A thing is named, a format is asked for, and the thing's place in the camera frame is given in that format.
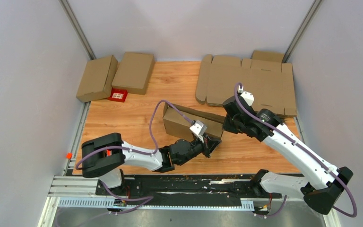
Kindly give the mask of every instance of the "white robotic arm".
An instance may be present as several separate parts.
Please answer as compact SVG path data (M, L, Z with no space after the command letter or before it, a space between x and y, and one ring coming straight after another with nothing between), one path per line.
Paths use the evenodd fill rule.
M254 183L257 183L254 188L256 187L255 190L258 194L275 192L304 199L315 211L328 214L344 190L330 173L338 176L344 184L347 184L353 176L351 170L347 167L337 168L317 155L294 136L283 121L270 110L262 109L256 113L251 107L254 102L251 93L244 91L241 87L237 94L223 103L227 112L223 125L224 130L232 133L244 133L264 142L282 154L304 176L279 175L268 170L260 170L252 179ZM315 158L328 169L325 170L324 166L321 166Z

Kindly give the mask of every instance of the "robotic arm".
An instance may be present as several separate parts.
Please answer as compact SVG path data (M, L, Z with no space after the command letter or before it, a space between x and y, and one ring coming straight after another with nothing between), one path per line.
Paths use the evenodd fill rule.
M293 198L304 199L315 211L321 214L328 214L344 190L343 186L329 173L334 173L344 184L347 184L353 176L353 172L347 167L337 168L318 156L295 137L283 121L270 110L262 109L255 113L251 107L254 102L254 97L251 93L241 88L238 91L237 97L248 112L259 118L262 122L275 127L276 131L246 114L237 103L235 96L223 103L223 107L227 112L223 126L224 130L236 134L244 133L249 137L256 138L259 142L264 142L282 154L304 175L304 177L294 177L278 175L268 170L260 170L252 179L256 183L254 184L254 190L257 194L276 192ZM281 133L289 136L290 140L282 136ZM328 167L328 170L324 170L299 145L306 148L318 160L321 160Z
M83 177L97 177L108 188L114 188L122 183L121 171L117 168L120 165L139 166L164 173L174 170L174 165L181 166L200 153L210 157L221 140L208 136L206 129L205 124L194 121L190 127L193 141L178 140L158 150L133 146L123 141L119 133L89 140L81 145Z
M295 137L270 110L262 109L256 113L251 106L253 102L253 95L244 91L241 86L237 95L223 103L227 112L223 129L235 134L244 133L264 142L282 154L304 175L279 175L261 169L251 180L254 192L258 196L275 192L303 199L318 213L328 214L344 189L347 189L346 185L353 172L347 167L337 168L318 156ZM206 126L200 121L194 121L190 130L194 136L193 141L178 140L172 145L154 150L135 147L123 141L119 133L87 141L82 144L83 158L79 162L83 162L83 177L97 177L108 188L115 188L122 184L122 173L117 168L120 165L168 172L174 170L174 165L181 166L200 153L210 157L221 143L220 139L205 133Z

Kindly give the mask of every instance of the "cardboard box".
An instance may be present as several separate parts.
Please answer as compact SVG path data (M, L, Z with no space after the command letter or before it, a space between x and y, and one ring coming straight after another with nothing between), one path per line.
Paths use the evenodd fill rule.
M202 121L205 125L207 125L206 133L209 136L219 139L222 137L222 125L225 121L225 117L213 113L193 110L181 105L173 105L188 118L192 120ZM193 135L190 131L190 123L188 123L182 116L180 116L178 112L176 112L168 104L165 104L164 107L163 121L167 134L188 141L193 140Z
M195 97L212 106L233 96L237 82L254 95L253 108L281 116L296 116L293 67L282 53L254 51L252 59L208 54L201 62Z
M118 61L113 55L87 62L76 97L81 102L109 97L117 64Z
M112 87L145 95L154 64L153 54L125 52Z

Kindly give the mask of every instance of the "cardboard sheet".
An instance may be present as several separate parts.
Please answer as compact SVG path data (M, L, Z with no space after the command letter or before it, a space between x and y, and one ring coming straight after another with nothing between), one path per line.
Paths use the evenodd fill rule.
M234 85L254 95L253 108L266 108L281 116L296 116L293 67L282 53L254 51L252 59L208 54L201 62L196 100L211 106L233 96Z

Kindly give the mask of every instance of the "red object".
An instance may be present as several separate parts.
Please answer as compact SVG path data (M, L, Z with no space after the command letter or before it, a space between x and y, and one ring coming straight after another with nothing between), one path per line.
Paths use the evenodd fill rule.
M108 100L124 103L127 96L127 90L112 88L111 96Z

